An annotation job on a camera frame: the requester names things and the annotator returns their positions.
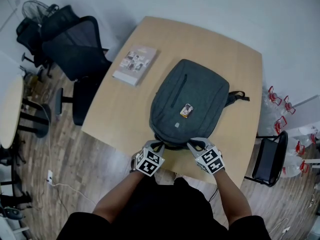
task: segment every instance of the round table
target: round table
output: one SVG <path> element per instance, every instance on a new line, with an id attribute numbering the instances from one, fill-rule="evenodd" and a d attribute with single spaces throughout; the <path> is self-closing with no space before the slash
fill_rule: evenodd
<path id="1" fill-rule="evenodd" d="M 49 106 L 42 104 L 43 109 L 40 105 L 23 98 L 23 95 L 24 80 L 22 76 L 18 75 L 6 90 L 0 107 L 0 143 L 5 149 L 11 147 L 17 130 L 35 133 L 38 138 L 43 138 L 49 131 L 50 121 L 44 112 L 45 109 L 50 119 L 51 110 Z M 21 112 L 22 104 L 35 108 L 35 115 Z M 33 128 L 19 125 L 20 118 L 33 121 Z"/>

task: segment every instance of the backpack shoulder strap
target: backpack shoulder strap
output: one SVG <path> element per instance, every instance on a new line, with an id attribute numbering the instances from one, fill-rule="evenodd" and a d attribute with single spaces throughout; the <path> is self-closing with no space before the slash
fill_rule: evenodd
<path id="1" fill-rule="evenodd" d="M 235 101 L 237 100 L 243 100 L 243 101 L 250 101 L 249 97 L 246 97 L 246 94 L 244 91 L 241 90 L 236 90 L 236 91 L 231 91 L 228 94 L 228 98 L 226 99 L 226 103 L 224 107 L 227 107 L 233 103 L 235 103 Z"/>

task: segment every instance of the small tag on backpack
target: small tag on backpack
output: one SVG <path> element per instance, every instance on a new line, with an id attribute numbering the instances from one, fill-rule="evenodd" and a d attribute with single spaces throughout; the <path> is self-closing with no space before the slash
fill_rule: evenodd
<path id="1" fill-rule="evenodd" d="M 194 110 L 194 107 L 191 106 L 189 103 L 185 104 L 182 110 L 180 111 L 180 115 L 184 118 L 188 118 L 190 116 L 191 112 Z"/>

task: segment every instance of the black shirt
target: black shirt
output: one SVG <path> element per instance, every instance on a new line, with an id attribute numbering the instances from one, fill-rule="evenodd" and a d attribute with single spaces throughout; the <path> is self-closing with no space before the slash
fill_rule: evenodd
<path id="1" fill-rule="evenodd" d="M 261 217 L 238 219 L 227 230 L 214 219 L 211 205 L 204 195 L 182 178 L 174 185 L 157 185 L 154 179 L 146 177 L 112 224 L 95 214 L 75 212 L 57 240 L 121 236 L 147 240 L 161 236 L 270 240 Z"/>

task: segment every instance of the backpack zipper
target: backpack zipper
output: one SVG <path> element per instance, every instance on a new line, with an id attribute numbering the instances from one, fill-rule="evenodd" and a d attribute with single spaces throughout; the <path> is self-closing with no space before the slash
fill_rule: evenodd
<path id="1" fill-rule="evenodd" d="M 173 101 L 172 101 L 171 108 L 173 108 L 174 105 L 176 104 L 177 99 L 178 99 L 178 96 L 179 96 L 179 94 L 181 93 L 181 90 L 182 90 L 182 88 L 184 87 L 186 81 L 187 81 L 187 74 L 184 75 L 183 82 L 181 83 L 181 85 L 180 85 L 180 87 L 179 87 L 179 90 L 178 90 L 178 92 L 176 93 L 176 95 L 175 95 L 175 97 L 174 97 L 174 99 L 173 99 Z"/>

